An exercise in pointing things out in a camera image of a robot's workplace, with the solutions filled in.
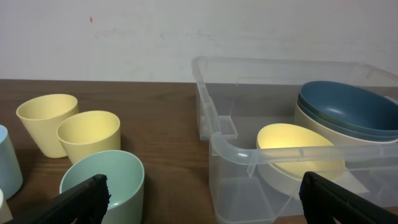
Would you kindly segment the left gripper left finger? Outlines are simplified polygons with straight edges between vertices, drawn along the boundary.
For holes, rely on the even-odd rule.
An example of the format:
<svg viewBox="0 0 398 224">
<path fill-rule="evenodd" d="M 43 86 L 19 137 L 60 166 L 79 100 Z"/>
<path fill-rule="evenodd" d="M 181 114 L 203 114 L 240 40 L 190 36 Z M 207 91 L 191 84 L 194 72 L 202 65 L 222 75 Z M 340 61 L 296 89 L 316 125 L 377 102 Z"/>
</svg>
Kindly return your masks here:
<svg viewBox="0 0 398 224">
<path fill-rule="evenodd" d="M 101 224 L 110 197 L 107 177 L 96 174 L 6 224 Z"/>
</svg>

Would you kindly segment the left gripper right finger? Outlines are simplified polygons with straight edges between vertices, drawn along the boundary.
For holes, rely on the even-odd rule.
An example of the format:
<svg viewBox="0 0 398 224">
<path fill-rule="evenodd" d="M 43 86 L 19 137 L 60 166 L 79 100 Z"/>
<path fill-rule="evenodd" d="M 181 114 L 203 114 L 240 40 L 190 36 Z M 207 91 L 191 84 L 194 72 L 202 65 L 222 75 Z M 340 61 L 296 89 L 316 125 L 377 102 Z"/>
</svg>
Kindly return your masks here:
<svg viewBox="0 0 398 224">
<path fill-rule="evenodd" d="M 299 197 L 308 224 L 397 223 L 397 215 L 314 172 L 304 174 Z"/>
</svg>

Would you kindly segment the mint green cup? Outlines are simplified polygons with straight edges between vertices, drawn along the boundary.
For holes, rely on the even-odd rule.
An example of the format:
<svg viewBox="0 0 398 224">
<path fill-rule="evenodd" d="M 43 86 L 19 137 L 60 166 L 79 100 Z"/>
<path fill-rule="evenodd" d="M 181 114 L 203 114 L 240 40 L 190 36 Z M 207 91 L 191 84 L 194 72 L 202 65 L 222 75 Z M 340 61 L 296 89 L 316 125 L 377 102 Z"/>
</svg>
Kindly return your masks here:
<svg viewBox="0 0 398 224">
<path fill-rule="evenodd" d="M 139 224 L 144 201 L 144 166 L 134 154 L 122 150 L 92 154 L 72 165 L 59 186 L 63 193 L 84 180 L 107 177 L 110 200 L 103 224 Z"/>
</svg>

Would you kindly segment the yellow cup front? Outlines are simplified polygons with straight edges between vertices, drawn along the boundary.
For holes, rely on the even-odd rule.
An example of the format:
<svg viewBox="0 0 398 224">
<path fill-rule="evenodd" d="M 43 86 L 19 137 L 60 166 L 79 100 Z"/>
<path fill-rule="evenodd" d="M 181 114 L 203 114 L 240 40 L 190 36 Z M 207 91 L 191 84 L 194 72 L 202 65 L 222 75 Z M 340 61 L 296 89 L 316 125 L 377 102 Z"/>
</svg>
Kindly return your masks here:
<svg viewBox="0 0 398 224">
<path fill-rule="evenodd" d="M 87 111 L 67 118 L 57 137 L 72 164 L 95 154 L 121 148 L 121 122 L 109 111 Z"/>
</svg>

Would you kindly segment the yellow small bowl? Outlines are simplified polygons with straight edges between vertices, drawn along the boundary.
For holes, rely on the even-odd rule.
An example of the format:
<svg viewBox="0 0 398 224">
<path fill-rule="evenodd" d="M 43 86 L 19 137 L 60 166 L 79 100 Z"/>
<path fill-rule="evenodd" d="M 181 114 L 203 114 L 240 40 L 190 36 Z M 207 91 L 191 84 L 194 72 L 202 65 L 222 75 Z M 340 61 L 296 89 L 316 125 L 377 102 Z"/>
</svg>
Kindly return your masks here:
<svg viewBox="0 0 398 224">
<path fill-rule="evenodd" d="M 275 149 L 288 147 L 312 147 L 332 146 L 333 144 L 307 128 L 287 123 L 270 124 L 263 127 L 257 134 L 257 147 L 259 149 Z M 273 165 L 277 170 L 295 179 L 301 179 L 306 171 L 328 171 L 323 174 L 328 180 L 336 180 L 345 168 L 345 161 L 305 161 L 305 162 L 281 162 Z"/>
</svg>

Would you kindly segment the large beige bowl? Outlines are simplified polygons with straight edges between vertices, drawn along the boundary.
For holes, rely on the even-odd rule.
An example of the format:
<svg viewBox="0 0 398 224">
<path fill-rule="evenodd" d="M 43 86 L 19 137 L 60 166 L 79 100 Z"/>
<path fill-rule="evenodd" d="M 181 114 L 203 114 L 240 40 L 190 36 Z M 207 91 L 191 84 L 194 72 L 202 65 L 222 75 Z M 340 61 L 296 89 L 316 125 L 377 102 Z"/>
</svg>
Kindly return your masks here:
<svg viewBox="0 0 398 224">
<path fill-rule="evenodd" d="M 359 145 L 375 145 L 375 144 L 392 144 L 397 143 L 397 140 L 393 141 L 368 141 L 363 139 L 354 138 L 351 136 L 347 136 L 345 134 L 338 133 L 322 124 L 319 124 L 311 117 L 306 115 L 298 106 L 295 105 L 295 113 L 294 113 L 294 124 L 307 128 L 311 131 L 318 133 L 323 136 L 335 146 L 359 146 Z"/>
</svg>

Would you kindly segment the clear plastic storage container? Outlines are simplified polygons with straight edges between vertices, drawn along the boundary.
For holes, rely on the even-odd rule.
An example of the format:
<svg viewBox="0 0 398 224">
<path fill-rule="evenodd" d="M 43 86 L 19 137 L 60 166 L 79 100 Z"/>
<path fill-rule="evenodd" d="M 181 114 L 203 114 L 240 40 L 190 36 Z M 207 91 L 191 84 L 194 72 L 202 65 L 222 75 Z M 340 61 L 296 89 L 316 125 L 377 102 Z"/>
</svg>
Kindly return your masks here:
<svg viewBox="0 0 398 224">
<path fill-rule="evenodd" d="M 197 122 L 209 142 L 209 187 L 220 223 L 272 223 L 303 212 L 300 198 L 267 184 L 257 165 L 342 159 L 369 193 L 357 194 L 397 210 L 397 143 L 293 147 L 267 151 L 257 134 L 274 123 L 294 124 L 304 83 L 327 80 L 360 86 L 397 101 L 397 75 L 359 62 L 197 57 Z"/>
</svg>

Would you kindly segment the dark blue bowl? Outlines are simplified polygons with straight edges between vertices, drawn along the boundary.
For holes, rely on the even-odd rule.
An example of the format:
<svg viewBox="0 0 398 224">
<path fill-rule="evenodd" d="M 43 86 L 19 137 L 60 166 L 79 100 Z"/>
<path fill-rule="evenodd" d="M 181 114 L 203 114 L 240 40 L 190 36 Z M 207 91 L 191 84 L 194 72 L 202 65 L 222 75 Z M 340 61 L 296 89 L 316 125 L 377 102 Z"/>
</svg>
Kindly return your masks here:
<svg viewBox="0 0 398 224">
<path fill-rule="evenodd" d="M 303 103 L 301 102 L 300 98 L 297 98 L 296 104 L 300 107 L 300 109 L 309 117 L 311 117 L 313 120 L 318 122 L 319 124 L 322 124 L 323 126 L 326 126 L 327 128 L 330 128 L 338 133 L 345 134 L 347 136 L 351 136 L 354 138 L 358 139 L 363 139 L 363 140 L 368 140 L 368 141 L 393 141 L 397 140 L 397 135 L 395 136 L 378 136 L 374 134 L 365 134 L 365 133 L 360 133 L 358 131 L 353 131 L 347 128 L 343 128 L 341 126 L 338 126 L 337 124 L 334 124 L 332 122 L 329 122 L 319 116 L 317 116 L 315 113 L 311 112 L 309 109 L 307 109 Z"/>
<path fill-rule="evenodd" d="M 301 87 L 302 104 L 317 116 L 358 133 L 397 135 L 397 104 L 369 90 L 329 81 Z"/>
</svg>

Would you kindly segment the white small bowl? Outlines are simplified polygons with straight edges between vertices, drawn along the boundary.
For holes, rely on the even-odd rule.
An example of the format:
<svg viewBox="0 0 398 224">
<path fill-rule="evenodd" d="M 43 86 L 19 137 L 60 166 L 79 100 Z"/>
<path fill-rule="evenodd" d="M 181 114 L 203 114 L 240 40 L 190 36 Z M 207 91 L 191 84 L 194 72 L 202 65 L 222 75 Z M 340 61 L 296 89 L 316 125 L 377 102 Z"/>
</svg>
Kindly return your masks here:
<svg viewBox="0 0 398 224">
<path fill-rule="evenodd" d="M 301 179 L 282 172 L 275 164 L 259 164 L 257 169 L 262 179 L 273 189 L 296 200 L 299 199 Z"/>
</svg>

